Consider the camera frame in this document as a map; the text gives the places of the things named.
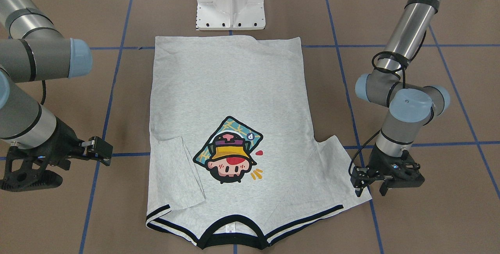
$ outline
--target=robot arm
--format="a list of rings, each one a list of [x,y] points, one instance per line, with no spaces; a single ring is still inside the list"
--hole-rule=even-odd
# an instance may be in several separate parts
[[[446,110],[450,95],[440,86],[406,84],[405,69],[440,2],[408,0],[384,51],[373,58],[373,72],[357,80],[355,91],[359,98],[389,108],[368,165],[355,166],[352,171],[351,182],[358,197],[374,181],[384,181],[380,193],[385,195],[389,188],[418,187],[425,180],[408,150],[420,128]]]
[[[63,179],[45,169],[51,165],[68,170],[69,158],[94,159],[109,166],[111,145],[99,137],[83,142],[16,85],[88,74],[92,67],[89,46],[82,40],[65,39],[31,0],[0,0],[0,7],[0,22],[12,37],[0,40],[0,138],[11,144],[0,188],[55,188]],[[23,163],[12,171],[18,159]]]

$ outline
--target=white mounting base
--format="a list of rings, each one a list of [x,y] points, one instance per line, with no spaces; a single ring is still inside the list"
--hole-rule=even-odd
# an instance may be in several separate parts
[[[264,0],[198,0],[196,29],[264,29]]]

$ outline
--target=cartoon graphic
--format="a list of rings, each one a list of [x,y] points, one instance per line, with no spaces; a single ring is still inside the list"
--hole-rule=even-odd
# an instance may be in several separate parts
[[[262,134],[228,116],[193,161],[205,167],[221,184],[241,182],[245,173],[257,165],[250,154],[262,139]]]

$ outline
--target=yellow mark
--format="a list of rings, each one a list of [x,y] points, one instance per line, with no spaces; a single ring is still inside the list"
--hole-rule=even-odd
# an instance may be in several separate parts
[[[257,170],[255,170],[254,173],[255,175],[257,175],[257,178],[262,179],[262,175],[260,175],[259,172],[257,172]]]

